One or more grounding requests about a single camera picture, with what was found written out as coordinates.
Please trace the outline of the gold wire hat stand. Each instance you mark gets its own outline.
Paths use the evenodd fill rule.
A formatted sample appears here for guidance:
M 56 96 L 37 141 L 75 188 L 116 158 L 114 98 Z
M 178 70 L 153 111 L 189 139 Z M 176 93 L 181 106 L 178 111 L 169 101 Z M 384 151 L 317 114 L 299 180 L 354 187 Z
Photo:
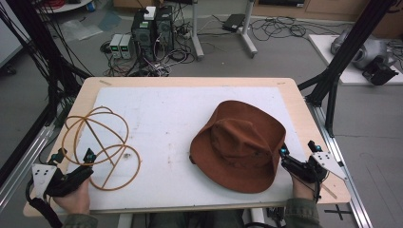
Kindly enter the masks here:
M 142 158 L 128 143 L 129 125 L 120 114 L 98 106 L 85 115 L 68 116 L 65 128 L 61 147 L 67 151 L 68 170 L 80 165 L 91 166 L 90 183 L 101 191 L 123 189 L 137 178 Z M 83 162 L 89 148 L 97 156 L 92 165 Z

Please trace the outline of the grey rounded device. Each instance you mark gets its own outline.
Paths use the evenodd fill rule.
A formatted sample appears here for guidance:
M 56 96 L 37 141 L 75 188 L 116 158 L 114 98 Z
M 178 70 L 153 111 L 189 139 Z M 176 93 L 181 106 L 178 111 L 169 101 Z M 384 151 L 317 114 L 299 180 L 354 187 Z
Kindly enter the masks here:
M 350 31 L 349 28 L 346 28 L 335 38 L 331 44 L 332 54 L 338 52 Z M 381 62 L 387 67 L 392 66 L 396 62 L 396 59 L 393 57 L 393 52 L 387 47 L 387 43 L 371 35 L 355 54 L 351 63 L 358 69 L 364 69 L 376 57 L 379 57 Z

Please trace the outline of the white floor platform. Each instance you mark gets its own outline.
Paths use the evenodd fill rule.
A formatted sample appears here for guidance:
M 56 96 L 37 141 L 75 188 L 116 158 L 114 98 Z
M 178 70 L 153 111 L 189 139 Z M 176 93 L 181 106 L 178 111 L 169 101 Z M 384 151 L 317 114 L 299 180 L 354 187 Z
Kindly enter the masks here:
M 334 58 L 334 55 L 331 53 L 331 44 L 335 38 L 336 35 L 309 35 L 311 44 L 326 65 L 329 65 Z M 392 70 L 396 71 L 397 75 L 388 81 L 386 86 L 403 86 L 403 73 L 395 66 L 392 66 Z M 345 68 L 340 76 L 339 83 L 344 86 L 371 85 L 371 83 L 362 76 L 362 71 L 352 64 L 348 64 L 348 66 Z

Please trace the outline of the brown felt hat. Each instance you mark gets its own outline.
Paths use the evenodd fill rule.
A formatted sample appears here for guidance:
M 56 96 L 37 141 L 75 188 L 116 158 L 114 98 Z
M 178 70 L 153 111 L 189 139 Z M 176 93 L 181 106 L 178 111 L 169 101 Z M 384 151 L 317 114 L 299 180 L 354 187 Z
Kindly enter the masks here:
M 285 136 L 285 127 L 266 112 L 224 101 L 192 140 L 189 160 L 227 189 L 260 193 L 275 180 Z

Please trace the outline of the person's left hand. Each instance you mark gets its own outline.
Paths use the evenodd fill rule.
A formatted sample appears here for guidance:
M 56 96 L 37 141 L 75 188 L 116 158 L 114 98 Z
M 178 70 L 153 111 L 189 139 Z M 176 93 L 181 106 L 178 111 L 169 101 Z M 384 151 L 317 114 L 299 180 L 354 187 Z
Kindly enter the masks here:
M 77 190 L 64 197 L 55 197 L 53 200 L 68 214 L 89 214 L 90 197 L 88 193 L 89 180 L 85 180 Z

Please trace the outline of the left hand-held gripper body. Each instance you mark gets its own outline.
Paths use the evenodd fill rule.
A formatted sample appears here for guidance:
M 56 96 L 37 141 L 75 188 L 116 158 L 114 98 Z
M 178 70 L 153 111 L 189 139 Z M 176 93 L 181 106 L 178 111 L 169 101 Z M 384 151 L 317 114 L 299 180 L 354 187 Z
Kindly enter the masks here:
M 75 190 L 93 173 L 91 166 L 80 165 L 70 173 L 63 174 L 56 165 L 34 164 L 31 167 L 35 196 L 64 197 Z

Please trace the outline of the clear plastic sheet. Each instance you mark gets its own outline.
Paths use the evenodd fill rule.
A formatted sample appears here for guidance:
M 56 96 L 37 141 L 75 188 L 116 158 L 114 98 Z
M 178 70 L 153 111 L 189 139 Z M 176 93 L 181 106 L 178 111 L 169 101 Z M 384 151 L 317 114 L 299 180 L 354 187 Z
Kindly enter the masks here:
M 103 32 L 94 25 L 86 27 L 79 20 L 70 20 L 63 23 L 61 30 L 66 41 L 82 41 Z

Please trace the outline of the flat black box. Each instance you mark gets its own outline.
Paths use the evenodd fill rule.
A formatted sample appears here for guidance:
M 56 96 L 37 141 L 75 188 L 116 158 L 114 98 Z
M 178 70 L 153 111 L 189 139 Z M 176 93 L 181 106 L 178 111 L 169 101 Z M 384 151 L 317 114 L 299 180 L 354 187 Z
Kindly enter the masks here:
M 222 28 L 230 32 L 236 32 L 242 25 L 245 15 L 242 13 L 231 14 L 223 23 Z

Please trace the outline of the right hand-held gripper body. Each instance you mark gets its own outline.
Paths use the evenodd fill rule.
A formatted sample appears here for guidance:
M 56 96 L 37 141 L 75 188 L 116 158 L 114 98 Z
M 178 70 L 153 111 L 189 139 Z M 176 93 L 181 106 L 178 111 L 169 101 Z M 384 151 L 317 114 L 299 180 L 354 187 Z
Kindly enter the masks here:
M 298 161 L 289 154 L 286 158 L 281 159 L 281 166 L 309 183 L 324 182 L 330 173 L 344 181 L 347 180 L 346 174 L 330 152 L 313 153 L 305 162 Z

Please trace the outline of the white power supply unit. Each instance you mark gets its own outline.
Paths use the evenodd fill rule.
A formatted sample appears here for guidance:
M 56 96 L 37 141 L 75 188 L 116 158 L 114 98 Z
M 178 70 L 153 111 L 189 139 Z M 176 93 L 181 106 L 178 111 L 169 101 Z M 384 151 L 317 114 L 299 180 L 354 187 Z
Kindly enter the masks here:
M 120 52 L 120 42 L 123 38 L 122 34 L 114 34 L 110 43 L 109 43 L 109 47 L 112 53 L 112 56 L 115 59 L 120 59 L 122 57 L 122 54 Z
M 129 34 L 123 35 L 120 42 L 120 51 L 123 59 L 130 59 L 132 57 L 133 47 Z

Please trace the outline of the thin wooden stick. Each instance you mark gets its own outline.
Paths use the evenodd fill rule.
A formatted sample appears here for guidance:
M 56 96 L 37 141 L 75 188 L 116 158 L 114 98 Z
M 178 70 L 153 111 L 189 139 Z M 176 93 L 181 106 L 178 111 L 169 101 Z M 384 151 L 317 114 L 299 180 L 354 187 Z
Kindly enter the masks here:
M 337 200 L 337 195 L 330 188 L 328 188 L 324 183 L 322 183 L 320 185 L 320 187 L 322 189 L 324 189 L 330 196 L 332 196 L 334 199 Z

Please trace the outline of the aluminium rail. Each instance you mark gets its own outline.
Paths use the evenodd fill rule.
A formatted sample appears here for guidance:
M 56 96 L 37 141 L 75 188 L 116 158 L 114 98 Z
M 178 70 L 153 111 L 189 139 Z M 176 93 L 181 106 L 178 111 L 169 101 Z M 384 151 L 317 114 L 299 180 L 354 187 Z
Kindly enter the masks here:
M 12 196 L 28 174 L 32 164 L 38 158 L 40 152 L 49 142 L 54 132 L 54 126 L 43 126 L 36 133 L 28 133 L 28 135 L 17 146 L 16 155 L 11 155 L 15 165 L 5 181 L 0 185 L 0 214 L 7 207 Z
M 325 127 L 326 115 L 321 107 L 315 107 L 312 104 L 307 104 L 313 119 L 317 124 L 317 128 L 326 143 L 328 150 L 333 154 L 336 161 L 340 164 L 340 168 L 346 175 L 346 186 L 350 193 L 351 199 L 348 205 L 350 206 L 353 217 L 355 219 L 358 228 L 374 228 L 369 215 L 365 209 L 365 206 L 359 196 L 359 193 L 355 187 L 354 181 L 345 162 L 341 150 L 336 142 L 336 139 L 331 136 L 329 131 Z

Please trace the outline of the black computer tower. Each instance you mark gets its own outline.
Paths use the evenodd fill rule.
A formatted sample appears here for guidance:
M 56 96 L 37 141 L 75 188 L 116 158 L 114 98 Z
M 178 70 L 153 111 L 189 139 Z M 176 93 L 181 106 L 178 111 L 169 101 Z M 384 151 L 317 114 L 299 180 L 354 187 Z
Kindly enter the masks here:
M 173 41 L 173 9 L 171 6 L 161 7 L 155 17 L 160 48 L 170 51 L 174 48 Z
M 154 20 L 146 20 L 145 9 L 139 9 L 133 19 L 131 33 L 136 52 L 148 61 L 154 61 L 153 47 L 156 41 L 156 24 Z

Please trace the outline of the person's right hand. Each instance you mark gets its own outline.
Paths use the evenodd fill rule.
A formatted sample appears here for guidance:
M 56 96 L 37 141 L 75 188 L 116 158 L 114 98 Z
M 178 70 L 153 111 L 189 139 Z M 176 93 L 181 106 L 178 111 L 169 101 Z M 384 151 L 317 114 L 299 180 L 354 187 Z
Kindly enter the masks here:
M 291 176 L 293 183 L 293 196 L 296 199 L 314 200 L 316 198 L 316 185 L 305 182 L 295 175 Z

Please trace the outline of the black device on platform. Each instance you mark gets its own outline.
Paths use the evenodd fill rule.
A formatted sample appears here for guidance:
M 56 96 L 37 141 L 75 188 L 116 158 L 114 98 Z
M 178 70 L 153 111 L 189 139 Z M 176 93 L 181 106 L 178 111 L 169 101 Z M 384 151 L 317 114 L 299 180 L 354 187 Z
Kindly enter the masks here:
M 387 66 L 381 57 L 374 58 L 362 72 L 362 76 L 374 86 L 383 86 L 396 75 L 397 72 Z

